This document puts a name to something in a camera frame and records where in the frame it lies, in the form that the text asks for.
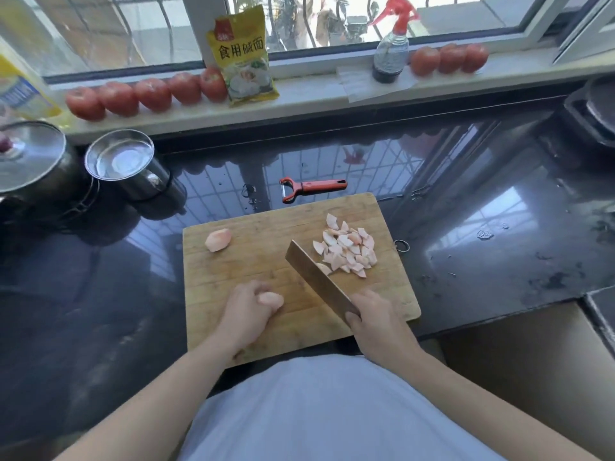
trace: vegetable peeler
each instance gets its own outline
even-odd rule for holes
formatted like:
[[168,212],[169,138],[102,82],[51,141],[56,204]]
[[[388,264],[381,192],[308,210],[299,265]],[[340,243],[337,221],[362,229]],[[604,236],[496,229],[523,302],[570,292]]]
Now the vegetable peeler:
[[[280,186],[282,186],[282,202],[285,204],[290,204],[295,201],[295,198],[298,195],[319,194],[323,192],[342,190],[348,187],[348,183],[345,179],[295,182],[289,177],[283,177],[280,180]],[[286,187],[292,190],[288,195],[286,195]]]

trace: window sill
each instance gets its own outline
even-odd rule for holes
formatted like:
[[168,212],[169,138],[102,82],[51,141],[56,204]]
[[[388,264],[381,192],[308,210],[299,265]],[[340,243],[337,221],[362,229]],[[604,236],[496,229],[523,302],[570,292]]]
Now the window sill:
[[149,135],[173,133],[331,112],[354,106],[424,100],[535,82],[567,80],[615,70],[615,51],[554,66],[552,61],[556,54],[556,48],[492,54],[480,74],[437,74],[419,80],[410,88],[402,88],[399,82],[388,86],[373,83],[368,86],[380,88],[376,94],[381,95],[353,103],[349,103],[344,86],[336,75],[285,79],[276,82],[280,97],[274,101],[245,104],[236,108],[230,108],[228,103],[212,104],[206,100],[191,107],[174,104],[173,108],[163,114],[143,110],[134,118],[111,116],[100,123],[76,120],[66,133],[75,144],[87,144],[103,133],[118,128],[134,128]]

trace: hand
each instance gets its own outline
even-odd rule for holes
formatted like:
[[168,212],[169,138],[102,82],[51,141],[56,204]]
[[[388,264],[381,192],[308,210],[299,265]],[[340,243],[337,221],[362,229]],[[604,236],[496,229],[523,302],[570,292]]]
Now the hand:
[[423,351],[404,320],[389,301],[369,289],[350,296],[361,317],[346,312],[346,321],[361,352],[375,364],[393,373],[404,360]]
[[231,291],[215,333],[233,346],[234,354],[257,340],[275,312],[272,306],[257,301],[258,294],[269,289],[267,283],[254,279]]

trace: white shirt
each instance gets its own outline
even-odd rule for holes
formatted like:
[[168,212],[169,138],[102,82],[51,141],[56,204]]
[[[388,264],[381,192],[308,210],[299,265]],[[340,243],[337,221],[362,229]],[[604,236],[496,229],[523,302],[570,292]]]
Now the white shirt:
[[281,362],[207,399],[181,461],[502,460],[364,357]]

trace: red spray nozzle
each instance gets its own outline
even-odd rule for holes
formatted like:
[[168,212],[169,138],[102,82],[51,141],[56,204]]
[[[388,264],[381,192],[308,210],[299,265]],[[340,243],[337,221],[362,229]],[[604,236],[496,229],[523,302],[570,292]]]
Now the red spray nozzle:
[[404,34],[408,29],[408,22],[419,18],[419,13],[416,12],[416,9],[408,0],[388,0],[382,13],[368,25],[375,26],[386,16],[390,16],[391,14],[399,16],[399,19],[393,27],[393,32],[396,34]]

